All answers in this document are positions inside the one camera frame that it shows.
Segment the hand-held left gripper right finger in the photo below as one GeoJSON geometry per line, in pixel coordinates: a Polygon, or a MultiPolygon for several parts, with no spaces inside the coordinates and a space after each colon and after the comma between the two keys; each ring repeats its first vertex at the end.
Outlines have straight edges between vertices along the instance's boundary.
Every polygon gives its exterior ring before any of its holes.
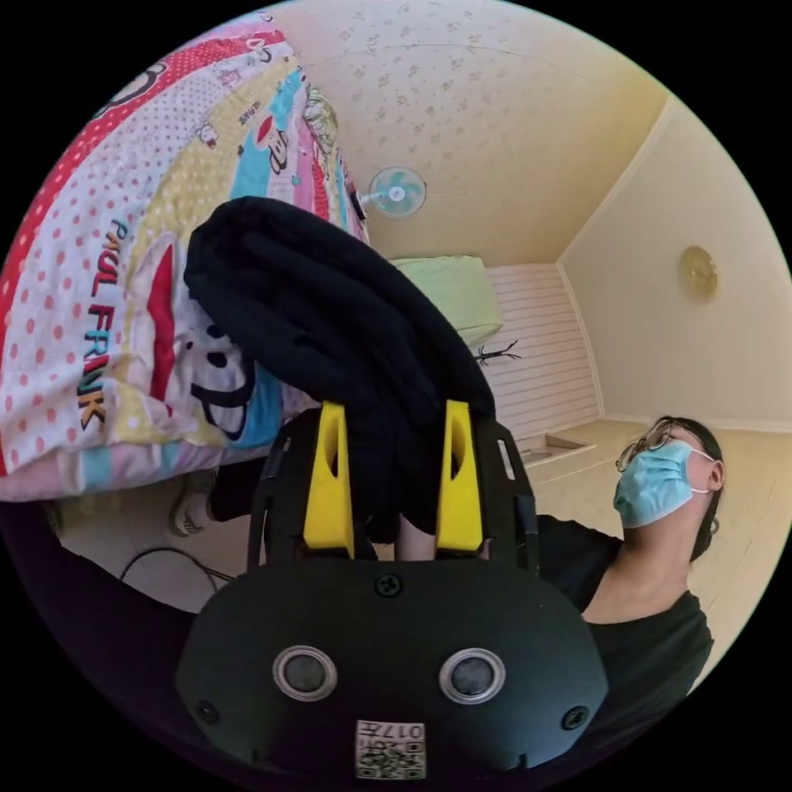
{"type": "Polygon", "coordinates": [[[436,513],[437,554],[477,554],[483,543],[479,477],[469,405],[449,400],[436,513]]]}

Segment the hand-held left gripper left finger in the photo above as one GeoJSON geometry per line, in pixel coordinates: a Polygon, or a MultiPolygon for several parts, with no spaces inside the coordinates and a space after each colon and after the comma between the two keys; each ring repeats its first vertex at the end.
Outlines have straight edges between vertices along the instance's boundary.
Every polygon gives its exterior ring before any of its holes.
{"type": "Polygon", "coordinates": [[[335,403],[319,415],[303,540],[313,553],[356,555],[346,414],[335,403]]]}

